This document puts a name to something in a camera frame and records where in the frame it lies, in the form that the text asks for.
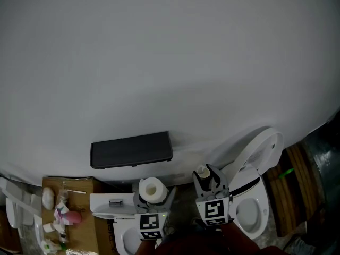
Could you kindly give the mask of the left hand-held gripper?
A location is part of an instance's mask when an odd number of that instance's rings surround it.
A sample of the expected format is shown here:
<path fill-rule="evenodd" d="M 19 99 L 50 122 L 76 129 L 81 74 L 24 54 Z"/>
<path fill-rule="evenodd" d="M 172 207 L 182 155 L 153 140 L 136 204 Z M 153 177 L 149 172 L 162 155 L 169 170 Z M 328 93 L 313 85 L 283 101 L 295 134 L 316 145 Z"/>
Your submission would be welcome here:
<path fill-rule="evenodd" d="M 176 187 L 167 194 L 162 206 L 142 204 L 139 191 L 135 191 L 133 203 L 136 209 L 137 230 L 142 240 L 159 240 L 165 237 L 169 224 L 170 208 L 176 195 Z"/>

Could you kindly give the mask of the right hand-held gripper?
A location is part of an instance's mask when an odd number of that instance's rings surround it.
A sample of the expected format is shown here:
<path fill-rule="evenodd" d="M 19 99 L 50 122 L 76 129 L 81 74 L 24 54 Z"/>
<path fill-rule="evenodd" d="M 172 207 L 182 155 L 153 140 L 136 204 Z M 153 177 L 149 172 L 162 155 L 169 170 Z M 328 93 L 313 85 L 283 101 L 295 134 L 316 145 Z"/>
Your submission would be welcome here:
<path fill-rule="evenodd" d="M 206 226 L 229 224 L 234 221 L 230 216 L 232 197 L 230 196 L 226 175 L 217 167 L 206 164 L 210 171 L 209 178 L 201 178 L 196 171 L 192 177 L 198 198 L 196 206 Z M 207 196 L 208 192 L 216 193 Z"/>

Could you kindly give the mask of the person's right forearm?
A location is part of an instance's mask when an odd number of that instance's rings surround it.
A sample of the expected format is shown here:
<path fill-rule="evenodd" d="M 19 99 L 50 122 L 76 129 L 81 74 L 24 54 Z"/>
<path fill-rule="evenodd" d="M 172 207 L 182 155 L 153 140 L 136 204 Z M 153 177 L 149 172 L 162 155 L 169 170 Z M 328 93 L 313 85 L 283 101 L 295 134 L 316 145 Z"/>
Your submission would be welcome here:
<path fill-rule="evenodd" d="M 255 255 L 260 248 L 233 222 L 220 226 L 230 251 L 235 255 Z"/>

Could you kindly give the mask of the person's left forearm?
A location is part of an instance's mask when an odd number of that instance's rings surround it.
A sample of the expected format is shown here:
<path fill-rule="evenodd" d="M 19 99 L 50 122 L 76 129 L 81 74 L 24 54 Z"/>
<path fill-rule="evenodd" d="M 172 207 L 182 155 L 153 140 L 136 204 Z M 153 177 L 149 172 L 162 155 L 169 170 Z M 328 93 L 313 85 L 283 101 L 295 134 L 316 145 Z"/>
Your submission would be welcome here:
<path fill-rule="evenodd" d="M 157 240 L 142 240 L 135 255 L 155 255 Z"/>

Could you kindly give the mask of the white toilet with flush tank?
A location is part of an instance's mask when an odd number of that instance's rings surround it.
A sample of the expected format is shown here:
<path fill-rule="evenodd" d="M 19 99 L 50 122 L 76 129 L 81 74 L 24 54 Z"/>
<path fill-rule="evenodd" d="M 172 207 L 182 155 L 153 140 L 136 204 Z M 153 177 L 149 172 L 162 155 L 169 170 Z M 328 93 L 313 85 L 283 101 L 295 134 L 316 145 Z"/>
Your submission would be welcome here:
<path fill-rule="evenodd" d="M 120 255 L 134 255 L 142 241 L 137 230 L 134 193 L 92 193 L 90 210 L 95 217 L 113 224 L 115 245 Z M 152 205 L 141 198 L 142 204 Z M 160 245 L 163 239 L 157 240 Z"/>

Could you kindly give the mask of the white smart toilet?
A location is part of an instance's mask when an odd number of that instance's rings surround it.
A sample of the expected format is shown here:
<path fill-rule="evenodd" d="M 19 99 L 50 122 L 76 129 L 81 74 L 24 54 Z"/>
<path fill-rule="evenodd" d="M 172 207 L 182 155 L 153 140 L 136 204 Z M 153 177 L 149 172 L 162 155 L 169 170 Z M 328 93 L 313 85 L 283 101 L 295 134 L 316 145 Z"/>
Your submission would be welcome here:
<path fill-rule="evenodd" d="M 278 164 L 283 149 L 283 134 L 267 128 L 232 163 L 222 168 L 232 197 L 229 215 L 252 240 L 264 232 L 269 216 L 268 196 L 261 176 Z"/>

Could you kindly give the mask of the black wall paper holder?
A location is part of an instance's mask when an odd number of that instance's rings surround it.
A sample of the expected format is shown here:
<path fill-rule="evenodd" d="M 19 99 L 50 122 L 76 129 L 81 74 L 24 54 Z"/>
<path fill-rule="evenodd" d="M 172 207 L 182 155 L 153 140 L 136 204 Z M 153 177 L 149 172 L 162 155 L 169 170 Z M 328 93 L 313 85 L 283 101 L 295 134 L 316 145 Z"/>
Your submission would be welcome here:
<path fill-rule="evenodd" d="M 90 166 L 93 169 L 136 167 L 172 158 L 173 148 L 167 131 L 98 141 L 90 146 Z"/>

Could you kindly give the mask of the white toilet with slim lid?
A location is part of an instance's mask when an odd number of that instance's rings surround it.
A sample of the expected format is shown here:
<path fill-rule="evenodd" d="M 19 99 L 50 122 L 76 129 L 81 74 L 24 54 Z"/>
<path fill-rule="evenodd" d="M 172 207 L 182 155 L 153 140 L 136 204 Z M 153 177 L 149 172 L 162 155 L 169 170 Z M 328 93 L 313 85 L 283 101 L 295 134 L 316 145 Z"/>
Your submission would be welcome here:
<path fill-rule="evenodd" d="M 42 197 L 27 192 L 26 190 L 18 187 L 13 182 L 1 176 L 0 176 L 0 191 L 5 196 L 5 207 L 6 198 L 9 198 L 11 201 L 15 202 L 17 205 L 21 206 L 22 208 L 26 209 L 31 214 L 33 214 L 34 223 L 32 226 L 35 229 L 37 243 L 38 245 L 40 245 L 41 241 L 44 240 L 42 221 Z M 19 237 L 23 238 L 21 227 L 16 230 L 18 230 Z"/>

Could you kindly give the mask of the person's red clothing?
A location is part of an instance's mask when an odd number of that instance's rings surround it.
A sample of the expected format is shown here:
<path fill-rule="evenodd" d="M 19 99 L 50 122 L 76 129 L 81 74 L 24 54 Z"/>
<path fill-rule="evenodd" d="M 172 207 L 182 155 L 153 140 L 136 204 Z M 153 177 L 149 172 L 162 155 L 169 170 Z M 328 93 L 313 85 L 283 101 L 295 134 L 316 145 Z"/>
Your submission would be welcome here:
<path fill-rule="evenodd" d="M 235 255 L 221 232 L 191 233 L 174 237 L 155 249 L 155 255 Z M 260 248 L 255 255 L 288 255 L 276 246 Z"/>

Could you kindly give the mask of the brown cardboard box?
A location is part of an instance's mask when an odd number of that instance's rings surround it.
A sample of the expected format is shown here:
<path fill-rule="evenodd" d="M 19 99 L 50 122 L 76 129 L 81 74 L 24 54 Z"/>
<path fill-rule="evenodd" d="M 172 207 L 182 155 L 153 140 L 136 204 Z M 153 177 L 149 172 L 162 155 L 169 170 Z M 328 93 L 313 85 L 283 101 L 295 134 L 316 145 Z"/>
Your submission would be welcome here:
<path fill-rule="evenodd" d="M 60 202 L 60 189 L 86 191 L 87 194 L 69 193 L 67 207 L 82 216 L 82 222 L 66 227 L 67 250 L 55 255 L 119 255 L 115 245 L 113 225 L 110 221 L 93 216 L 90 210 L 91 193 L 113 193 L 116 189 L 93 177 L 64 178 L 44 177 L 42 186 L 55 193 L 55 202 Z"/>

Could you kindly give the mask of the pink bottle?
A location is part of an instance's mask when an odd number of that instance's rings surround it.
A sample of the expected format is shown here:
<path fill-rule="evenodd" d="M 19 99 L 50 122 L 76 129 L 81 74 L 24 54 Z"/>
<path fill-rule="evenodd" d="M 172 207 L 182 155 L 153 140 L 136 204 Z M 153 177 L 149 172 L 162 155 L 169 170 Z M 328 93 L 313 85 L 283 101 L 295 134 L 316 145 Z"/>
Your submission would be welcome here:
<path fill-rule="evenodd" d="M 82 222 L 82 216 L 77 211 L 68 211 L 63 214 L 63 217 L 72 224 L 78 224 Z"/>

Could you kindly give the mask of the wooden slatted step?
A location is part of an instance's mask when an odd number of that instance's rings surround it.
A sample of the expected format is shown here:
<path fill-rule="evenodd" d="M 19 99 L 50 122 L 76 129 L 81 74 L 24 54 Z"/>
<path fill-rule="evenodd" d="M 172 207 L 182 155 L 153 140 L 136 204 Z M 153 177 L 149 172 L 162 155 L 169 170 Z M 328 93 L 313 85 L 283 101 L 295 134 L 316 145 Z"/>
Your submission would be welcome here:
<path fill-rule="evenodd" d="M 296 143 L 283 150 L 278 164 L 263 175 L 279 237 L 292 233 L 309 222 L 323 204 L 322 188 L 317 182 L 315 162 L 306 146 Z M 284 178 L 279 174 L 294 168 Z"/>

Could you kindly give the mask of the white oval wrapped package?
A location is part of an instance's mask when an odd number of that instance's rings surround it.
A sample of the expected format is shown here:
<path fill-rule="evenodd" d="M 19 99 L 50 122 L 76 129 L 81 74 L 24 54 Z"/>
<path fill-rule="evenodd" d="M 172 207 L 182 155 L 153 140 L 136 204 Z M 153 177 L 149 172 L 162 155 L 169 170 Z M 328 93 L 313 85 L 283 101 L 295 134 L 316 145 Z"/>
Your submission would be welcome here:
<path fill-rule="evenodd" d="M 43 188 L 42 205 L 47 210 L 53 210 L 55 207 L 55 193 L 50 187 Z"/>

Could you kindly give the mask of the white bottle with green cap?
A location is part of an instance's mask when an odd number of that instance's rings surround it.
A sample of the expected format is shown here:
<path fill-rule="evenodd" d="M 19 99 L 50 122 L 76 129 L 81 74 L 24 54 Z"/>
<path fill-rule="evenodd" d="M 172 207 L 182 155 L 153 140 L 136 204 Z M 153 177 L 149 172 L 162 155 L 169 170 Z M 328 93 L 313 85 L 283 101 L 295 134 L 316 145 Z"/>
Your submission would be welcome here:
<path fill-rule="evenodd" d="M 56 254 L 59 251 L 66 251 L 67 247 L 64 243 L 54 243 L 51 240 L 46 240 L 50 244 L 50 253 Z"/>

